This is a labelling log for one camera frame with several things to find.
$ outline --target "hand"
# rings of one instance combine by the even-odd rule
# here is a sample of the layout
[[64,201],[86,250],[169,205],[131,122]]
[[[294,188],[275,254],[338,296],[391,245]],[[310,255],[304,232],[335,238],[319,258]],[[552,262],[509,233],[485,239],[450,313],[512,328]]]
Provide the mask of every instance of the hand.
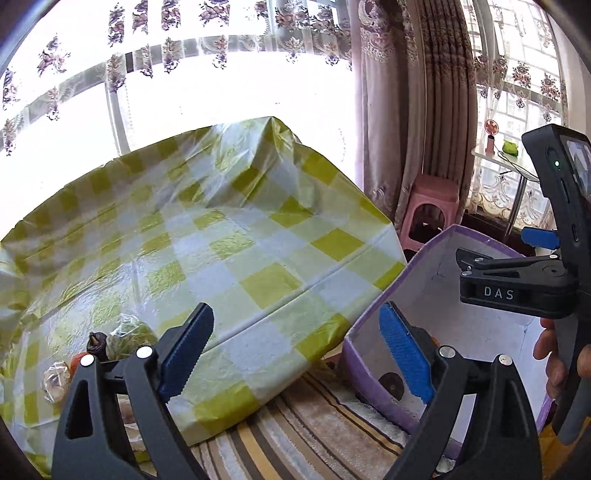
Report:
[[[564,382],[569,374],[566,365],[558,357],[558,339],[554,330],[554,321],[549,319],[540,319],[540,324],[545,330],[540,334],[540,338],[534,345],[534,358],[543,360],[550,354],[546,364],[546,391],[551,398],[556,398],[564,388]],[[591,378],[591,343],[586,345],[577,360],[577,370],[582,378]]]

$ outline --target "brown curtain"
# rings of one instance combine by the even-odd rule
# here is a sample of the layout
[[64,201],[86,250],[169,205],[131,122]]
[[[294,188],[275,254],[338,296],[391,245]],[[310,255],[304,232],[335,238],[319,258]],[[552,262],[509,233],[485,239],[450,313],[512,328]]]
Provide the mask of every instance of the brown curtain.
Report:
[[400,229],[418,173],[452,179],[461,218],[477,103],[459,0],[353,0],[349,8],[358,183]]

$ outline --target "pink plastic stool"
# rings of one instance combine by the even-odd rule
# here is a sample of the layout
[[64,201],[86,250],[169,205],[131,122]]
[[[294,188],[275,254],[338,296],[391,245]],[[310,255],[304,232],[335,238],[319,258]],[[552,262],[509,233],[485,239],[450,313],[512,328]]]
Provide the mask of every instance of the pink plastic stool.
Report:
[[429,204],[438,207],[443,212],[443,228],[446,229],[454,223],[460,203],[459,196],[460,187],[451,180],[431,175],[418,175],[413,184],[400,232],[402,249],[418,252],[424,245],[408,236],[413,227],[414,214],[421,205]]

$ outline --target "striped blanket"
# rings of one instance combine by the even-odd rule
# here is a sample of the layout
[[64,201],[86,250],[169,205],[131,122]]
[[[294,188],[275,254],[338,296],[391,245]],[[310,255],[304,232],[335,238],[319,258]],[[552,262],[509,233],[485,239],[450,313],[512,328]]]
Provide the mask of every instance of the striped blanket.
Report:
[[[192,451],[212,480],[381,480],[407,439],[318,366]],[[149,462],[141,466],[155,475]],[[436,473],[452,467],[442,458]]]

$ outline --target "checkered tablecloth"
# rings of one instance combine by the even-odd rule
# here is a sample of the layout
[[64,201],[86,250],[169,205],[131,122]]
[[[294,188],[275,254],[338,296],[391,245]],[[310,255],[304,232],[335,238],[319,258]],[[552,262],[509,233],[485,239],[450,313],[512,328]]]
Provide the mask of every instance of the checkered tablecloth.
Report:
[[60,410],[44,370],[120,313],[162,335],[203,301],[214,334],[168,404],[197,443],[338,344],[403,266],[388,219],[279,120],[177,135],[68,184],[2,240],[0,414],[48,474]]

